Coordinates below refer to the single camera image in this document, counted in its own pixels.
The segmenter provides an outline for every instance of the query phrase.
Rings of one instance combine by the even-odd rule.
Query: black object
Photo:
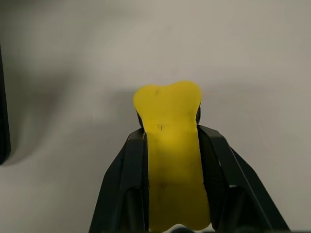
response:
[[[6,106],[3,65],[0,47],[0,165],[11,152],[9,120]]]
[[[201,125],[198,135],[213,229],[237,233],[289,231],[255,171],[226,139]],[[143,128],[131,133],[106,172],[90,233],[148,231],[147,141]]]

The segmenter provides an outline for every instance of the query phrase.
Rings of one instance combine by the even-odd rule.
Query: yellow foam object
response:
[[[134,95],[148,138],[149,229],[210,224],[196,124],[200,88],[182,81],[147,85]]]

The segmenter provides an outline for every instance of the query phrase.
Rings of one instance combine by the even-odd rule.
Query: white background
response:
[[[13,152],[0,232],[86,233],[142,85],[196,81],[201,123],[310,230],[310,0],[1,0]]]

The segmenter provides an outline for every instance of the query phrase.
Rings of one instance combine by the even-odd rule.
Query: gray surface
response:
[[[138,127],[134,91],[196,81],[201,123],[311,229],[311,1],[1,0],[14,151],[0,231],[87,232],[105,170]]]

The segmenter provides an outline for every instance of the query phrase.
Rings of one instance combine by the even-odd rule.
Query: white wall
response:
[[[14,152],[0,231],[87,232],[148,83],[196,81],[201,123],[256,170],[293,230],[311,229],[311,1],[2,0]]]

